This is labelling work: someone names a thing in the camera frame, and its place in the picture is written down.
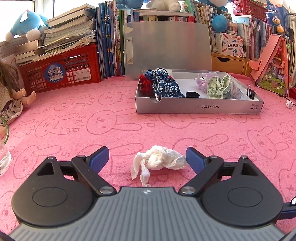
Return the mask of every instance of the gray gripper base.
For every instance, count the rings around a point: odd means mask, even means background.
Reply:
[[[129,187],[99,198],[72,224],[51,229],[21,224],[10,234],[16,241],[278,241],[283,236],[274,225],[258,229],[223,225],[195,198],[178,195],[173,188]]]

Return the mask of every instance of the blue floral cloth bag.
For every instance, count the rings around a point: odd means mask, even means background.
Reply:
[[[177,82],[168,75],[165,69],[159,68],[156,71],[148,70],[145,75],[153,82],[152,91],[158,95],[159,99],[162,97],[185,97],[180,92]]]

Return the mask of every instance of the white plush toy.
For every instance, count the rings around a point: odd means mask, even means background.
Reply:
[[[158,11],[181,11],[181,5],[177,0],[152,0],[147,3],[146,8],[156,8]]]

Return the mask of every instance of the cardboard tray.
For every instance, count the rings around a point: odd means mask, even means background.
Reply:
[[[211,71],[199,70],[172,70],[173,78],[178,83],[180,91],[185,95],[188,91],[198,92],[199,98],[161,98],[156,102],[154,97],[144,97],[140,91],[140,83],[136,91],[136,112],[138,114],[259,114],[264,101],[255,95],[254,100],[247,96],[246,86],[233,78],[243,91],[241,100],[210,99],[196,86],[194,78],[197,73]],[[220,78],[225,72],[217,72]]]

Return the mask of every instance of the doll dress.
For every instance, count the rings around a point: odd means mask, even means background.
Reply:
[[[0,83],[0,116],[7,122],[20,116],[22,113],[21,99],[15,100],[9,95],[8,89]]]

